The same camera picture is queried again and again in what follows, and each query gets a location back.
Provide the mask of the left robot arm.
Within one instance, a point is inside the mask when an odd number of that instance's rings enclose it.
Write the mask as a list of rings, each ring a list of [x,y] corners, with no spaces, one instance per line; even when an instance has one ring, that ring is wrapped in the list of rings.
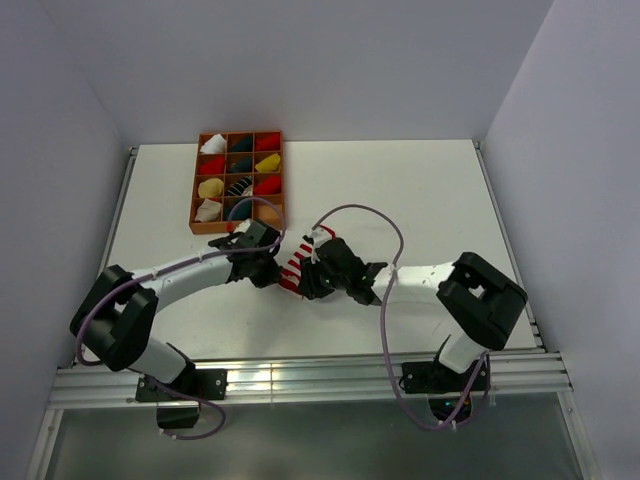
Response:
[[[282,234],[260,220],[246,220],[233,233],[201,251],[155,268],[127,271],[112,265],[97,277],[70,323],[78,351],[89,349],[117,372],[132,370],[159,381],[172,399],[195,386],[193,362],[152,337],[156,314],[199,291],[248,279],[256,288],[279,281],[274,256]]]

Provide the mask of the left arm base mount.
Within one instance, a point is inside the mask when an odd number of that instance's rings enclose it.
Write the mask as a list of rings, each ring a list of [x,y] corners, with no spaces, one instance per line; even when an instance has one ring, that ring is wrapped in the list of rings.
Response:
[[[156,405],[156,424],[163,434],[178,440],[204,439],[225,426],[226,412],[216,401],[225,399],[227,377],[226,369],[194,369],[164,384],[144,375],[138,381],[135,401]],[[203,433],[188,433],[201,420],[205,409],[218,414],[217,425]]]

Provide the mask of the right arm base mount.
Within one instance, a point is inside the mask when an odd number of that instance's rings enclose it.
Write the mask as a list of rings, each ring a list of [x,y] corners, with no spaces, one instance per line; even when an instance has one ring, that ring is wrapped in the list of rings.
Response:
[[[474,361],[463,373],[458,374],[444,366],[437,360],[404,362],[402,376],[398,381],[399,388],[406,394],[417,395],[443,395],[457,393],[456,397],[438,397],[428,401],[432,415],[441,422],[444,422],[455,410],[460,399],[460,395],[465,390],[470,379],[473,380],[471,389],[464,398],[463,405],[454,418],[456,423],[464,422],[471,418],[473,414],[472,395],[483,393],[483,400],[486,399],[490,389],[490,364],[487,359],[480,363],[480,370],[473,374],[478,361]]]

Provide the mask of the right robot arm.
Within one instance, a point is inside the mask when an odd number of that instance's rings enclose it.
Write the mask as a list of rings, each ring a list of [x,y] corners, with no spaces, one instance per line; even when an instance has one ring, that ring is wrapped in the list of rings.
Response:
[[[439,265],[398,267],[366,263],[336,237],[314,243],[300,269],[298,290],[309,300],[342,291],[382,313],[392,303],[442,306],[458,325],[432,368],[435,383],[446,390],[457,388],[483,353],[505,348],[528,301],[517,283],[475,252]]]

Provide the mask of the dark green reindeer sock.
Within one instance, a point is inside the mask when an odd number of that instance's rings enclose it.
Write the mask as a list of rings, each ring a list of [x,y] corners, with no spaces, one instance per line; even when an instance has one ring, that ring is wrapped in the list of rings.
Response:
[[[223,210],[223,220],[244,221],[252,217],[252,201],[226,199]]]

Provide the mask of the beige red sock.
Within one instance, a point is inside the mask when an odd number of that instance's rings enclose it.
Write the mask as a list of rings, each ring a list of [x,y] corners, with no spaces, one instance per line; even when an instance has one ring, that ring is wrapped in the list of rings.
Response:
[[[204,199],[197,208],[194,221],[197,223],[217,222],[222,212],[222,204],[212,199]]]

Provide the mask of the red white striped santa sock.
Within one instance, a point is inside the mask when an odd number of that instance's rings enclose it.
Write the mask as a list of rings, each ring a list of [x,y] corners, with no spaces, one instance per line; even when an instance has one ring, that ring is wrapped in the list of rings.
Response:
[[[334,230],[322,226],[331,233],[332,239],[336,238]],[[323,298],[332,292],[304,251],[303,237],[292,257],[281,267],[279,286],[308,300]]]

